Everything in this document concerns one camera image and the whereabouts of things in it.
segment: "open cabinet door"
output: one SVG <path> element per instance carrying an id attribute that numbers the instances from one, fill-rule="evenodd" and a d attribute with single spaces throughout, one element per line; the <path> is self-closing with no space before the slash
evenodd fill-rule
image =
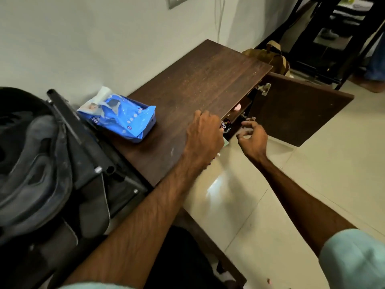
<path id="1" fill-rule="evenodd" d="M 302 145 L 354 98 L 276 73 L 268 73 L 259 85 L 266 83 L 271 84 L 269 91 L 257 92 L 248 116 L 256 117 L 269 136 L 295 146 Z"/>

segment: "person's right arm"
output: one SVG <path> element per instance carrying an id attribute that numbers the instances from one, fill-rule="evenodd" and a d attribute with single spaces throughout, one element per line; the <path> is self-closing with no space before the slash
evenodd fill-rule
<path id="1" fill-rule="evenodd" d="M 253 128 L 252 131 L 241 131 L 237 135 L 243 153 L 264 175 L 291 221 L 317 257 L 325 242 L 333 235 L 355 228 L 334 210 L 308 194 L 268 160 L 267 134 L 261 125 L 255 121 L 245 121 L 242 124 Z"/>

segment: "floor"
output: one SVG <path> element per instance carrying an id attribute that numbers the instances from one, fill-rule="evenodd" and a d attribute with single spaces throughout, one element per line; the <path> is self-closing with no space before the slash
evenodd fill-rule
<path id="1" fill-rule="evenodd" d="M 355 95 L 344 110 L 299 148 L 269 138 L 267 155 L 385 243 L 385 94 L 349 81 L 341 91 Z M 246 288 L 329 288 L 318 259 L 235 137 L 199 176 L 185 208 L 245 275 Z"/>

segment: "white wall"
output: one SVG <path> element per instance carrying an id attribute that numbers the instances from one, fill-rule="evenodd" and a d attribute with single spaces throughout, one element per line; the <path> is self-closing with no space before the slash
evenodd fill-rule
<path id="1" fill-rule="evenodd" d="M 219 42 L 256 46 L 295 1 L 226 0 Z M 219 0 L 172 10 L 166 0 L 0 0 L 0 86 L 39 97 L 55 88 L 74 104 L 102 85 L 127 95 L 206 38 L 216 41 L 218 19 Z"/>

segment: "metal hinge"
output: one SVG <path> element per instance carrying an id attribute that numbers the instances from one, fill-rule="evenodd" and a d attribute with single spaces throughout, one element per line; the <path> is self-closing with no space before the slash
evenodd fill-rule
<path id="1" fill-rule="evenodd" d="M 265 85 L 262 85 L 262 86 L 257 85 L 256 89 L 260 90 L 263 96 L 266 96 L 271 86 L 272 85 L 270 83 L 266 83 Z"/>

